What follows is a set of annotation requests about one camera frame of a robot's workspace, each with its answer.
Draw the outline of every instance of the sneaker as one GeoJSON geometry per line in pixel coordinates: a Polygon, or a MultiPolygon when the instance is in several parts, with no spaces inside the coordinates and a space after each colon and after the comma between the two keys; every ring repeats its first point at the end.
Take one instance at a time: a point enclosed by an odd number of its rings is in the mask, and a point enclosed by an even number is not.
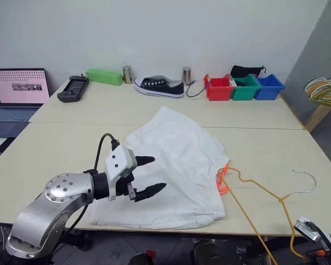
{"type": "Polygon", "coordinates": [[[165,76],[152,76],[137,78],[134,87],[142,94],[149,96],[182,98],[184,96],[184,83],[172,81],[165,76]]]}

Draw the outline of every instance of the table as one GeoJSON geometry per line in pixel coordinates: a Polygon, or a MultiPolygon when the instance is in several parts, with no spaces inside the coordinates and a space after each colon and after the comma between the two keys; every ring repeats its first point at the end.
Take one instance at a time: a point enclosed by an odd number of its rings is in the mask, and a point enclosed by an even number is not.
{"type": "MultiPolygon", "coordinates": [[[[62,91],[66,81],[56,92],[62,91]]],[[[195,93],[202,87],[196,82],[195,93]]],[[[30,119],[30,122],[143,125],[167,106],[194,119],[203,127],[303,129],[287,104],[278,98],[269,101],[211,102],[204,92],[196,99],[151,97],[137,92],[132,84],[112,86],[90,82],[79,102],[62,103],[56,93],[30,119]]]]}
{"type": "MultiPolygon", "coordinates": [[[[79,173],[94,165],[100,136],[109,132],[126,144],[125,137],[137,125],[98,125],[78,123],[31,123],[0,157],[0,222],[13,223],[17,215],[42,191],[53,176],[79,173]]],[[[291,168],[315,176],[313,193],[294,194],[286,200],[293,222],[301,215],[331,234],[331,162],[306,130],[207,128],[227,150],[230,165],[242,171],[277,195],[295,189],[306,190],[312,181],[291,168]]],[[[105,142],[99,169],[110,151],[105,142]]],[[[242,183],[234,172],[226,175],[238,199],[260,233],[289,235],[290,228],[281,205],[252,184],[242,183]]],[[[183,233],[254,234],[230,194],[222,197],[226,216],[200,229],[183,233]]],[[[76,219],[74,214],[68,223],[76,219]]],[[[83,220],[80,229],[130,231],[121,227],[93,226],[83,220]]],[[[161,230],[179,232],[179,230],[161,230]]]]}

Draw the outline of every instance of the white wall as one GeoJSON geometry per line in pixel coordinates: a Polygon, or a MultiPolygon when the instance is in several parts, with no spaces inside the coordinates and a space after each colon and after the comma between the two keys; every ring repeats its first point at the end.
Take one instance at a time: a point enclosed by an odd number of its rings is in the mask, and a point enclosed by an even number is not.
{"type": "Polygon", "coordinates": [[[0,67],[44,67],[53,89],[86,69],[179,79],[265,65],[284,82],[327,0],[0,0],[0,67]]]}

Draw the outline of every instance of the blue bin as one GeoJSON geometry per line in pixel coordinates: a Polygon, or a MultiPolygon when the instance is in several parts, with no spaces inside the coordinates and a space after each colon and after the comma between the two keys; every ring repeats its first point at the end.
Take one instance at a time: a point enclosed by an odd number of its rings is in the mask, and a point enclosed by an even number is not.
{"type": "Polygon", "coordinates": [[[275,100],[285,86],[274,75],[269,75],[266,78],[258,78],[260,89],[255,94],[256,100],[275,100]]]}

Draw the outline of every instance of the laptop screen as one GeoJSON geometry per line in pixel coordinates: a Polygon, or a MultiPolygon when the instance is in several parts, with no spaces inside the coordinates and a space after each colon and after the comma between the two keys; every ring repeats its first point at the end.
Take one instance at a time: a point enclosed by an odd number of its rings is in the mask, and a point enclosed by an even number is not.
{"type": "Polygon", "coordinates": [[[0,69],[0,106],[40,106],[48,99],[44,69],[0,69]]]}

